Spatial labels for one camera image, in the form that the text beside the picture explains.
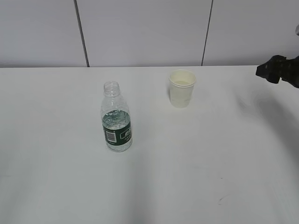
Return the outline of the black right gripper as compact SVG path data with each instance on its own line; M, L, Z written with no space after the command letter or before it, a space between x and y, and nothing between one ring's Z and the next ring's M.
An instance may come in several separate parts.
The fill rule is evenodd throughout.
M275 71L277 63L281 63L280 76ZM293 87L299 87L299 57L294 59L286 59L284 56L272 56L266 63L256 68L256 76L267 80L269 83L278 84L280 78L282 81L288 82Z

